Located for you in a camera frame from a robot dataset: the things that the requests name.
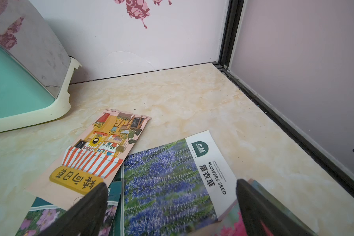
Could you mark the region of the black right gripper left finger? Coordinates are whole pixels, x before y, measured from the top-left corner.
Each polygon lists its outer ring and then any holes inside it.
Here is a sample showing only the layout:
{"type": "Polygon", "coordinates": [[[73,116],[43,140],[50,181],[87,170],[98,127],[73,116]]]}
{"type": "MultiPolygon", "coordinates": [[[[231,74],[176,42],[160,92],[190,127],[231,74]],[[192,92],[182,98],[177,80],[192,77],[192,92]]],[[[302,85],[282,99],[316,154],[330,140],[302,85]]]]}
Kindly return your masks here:
{"type": "Polygon", "coordinates": [[[107,185],[100,183],[40,235],[97,236],[104,222],[107,200],[107,185]]]}

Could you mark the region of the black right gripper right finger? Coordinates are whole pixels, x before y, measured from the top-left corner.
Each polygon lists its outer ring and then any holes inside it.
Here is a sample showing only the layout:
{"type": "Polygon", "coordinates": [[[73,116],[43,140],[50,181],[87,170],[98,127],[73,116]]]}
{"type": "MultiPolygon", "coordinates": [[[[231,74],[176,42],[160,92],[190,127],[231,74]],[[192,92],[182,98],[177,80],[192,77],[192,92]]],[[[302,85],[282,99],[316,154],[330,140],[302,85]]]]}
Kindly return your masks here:
{"type": "Polygon", "coordinates": [[[236,195],[246,233],[249,236],[311,236],[243,179],[237,180],[236,195]]]}

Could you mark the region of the pink hollyhock seed packet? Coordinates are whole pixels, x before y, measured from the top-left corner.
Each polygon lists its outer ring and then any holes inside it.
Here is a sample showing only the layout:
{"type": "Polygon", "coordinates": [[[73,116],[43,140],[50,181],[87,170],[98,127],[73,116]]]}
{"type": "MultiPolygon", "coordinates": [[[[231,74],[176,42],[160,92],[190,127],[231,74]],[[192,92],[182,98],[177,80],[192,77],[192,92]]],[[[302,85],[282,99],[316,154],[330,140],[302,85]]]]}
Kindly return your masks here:
{"type": "MultiPolygon", "coordinates": [[[[274,204],[280,211],[285,213],[293,221],[301,225],[303,228],[311,232],[315,236],[316,233],[312,231],[305,223],[303,223],[296,215],[294,215],[287,207],[285,207],[279,200],[270,194],[259,182],[254,179],[249,179],[251,184],[258,192],[274,204]]],[[[240,211],[238,200],[231,205],[231,209],[225,213],[225,217],[216,223],[199,229],[195,233],[190,233],[190,236],[248,236],[243,223],[242,214],[240,211]]]]}

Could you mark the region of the pink cosmos seed packet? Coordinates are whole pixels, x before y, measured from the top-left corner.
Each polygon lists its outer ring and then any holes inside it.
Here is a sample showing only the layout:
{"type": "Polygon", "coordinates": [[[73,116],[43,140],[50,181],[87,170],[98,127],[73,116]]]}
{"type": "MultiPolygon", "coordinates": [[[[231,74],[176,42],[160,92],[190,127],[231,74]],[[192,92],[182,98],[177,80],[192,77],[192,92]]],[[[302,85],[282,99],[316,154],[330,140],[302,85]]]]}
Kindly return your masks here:
{"type": "MultiPolygon", "coordinates": [[[[100,228],[100,236],[111,236],[114,230],[114,219],[122,194],[123,178],[118,173],[108,187],[108,202],[103,224],[100,228]]],[[[36,198],[30,210],[25,216],[17,236],[37,236],[66,213],[41,198],[36,198]]]]}

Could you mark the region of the sunflower shop seed packet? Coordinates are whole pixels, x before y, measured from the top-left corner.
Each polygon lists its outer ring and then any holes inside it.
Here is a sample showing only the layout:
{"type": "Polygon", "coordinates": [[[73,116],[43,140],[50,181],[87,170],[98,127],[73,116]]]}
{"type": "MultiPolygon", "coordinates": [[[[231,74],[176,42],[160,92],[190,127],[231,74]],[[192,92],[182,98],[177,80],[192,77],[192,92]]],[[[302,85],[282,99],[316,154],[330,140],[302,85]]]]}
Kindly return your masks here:
{"type": "Polygon", "coordinates": [[[98,184],[110,185],[150,119],[105,109],[26,190],[68,210],[98,184]]]}

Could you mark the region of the lavender seed packet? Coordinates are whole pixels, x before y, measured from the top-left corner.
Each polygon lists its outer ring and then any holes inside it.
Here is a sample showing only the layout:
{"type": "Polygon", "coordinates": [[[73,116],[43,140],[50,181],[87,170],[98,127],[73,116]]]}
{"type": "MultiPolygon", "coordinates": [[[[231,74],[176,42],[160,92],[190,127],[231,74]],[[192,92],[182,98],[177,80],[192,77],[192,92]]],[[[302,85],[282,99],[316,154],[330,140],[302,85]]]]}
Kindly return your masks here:
{"type": "Polygon", "coordinates": [[[132,154],[123,234],[185,236],[221,221],[237,200],[236,182],[209,131],[132,154]]]}

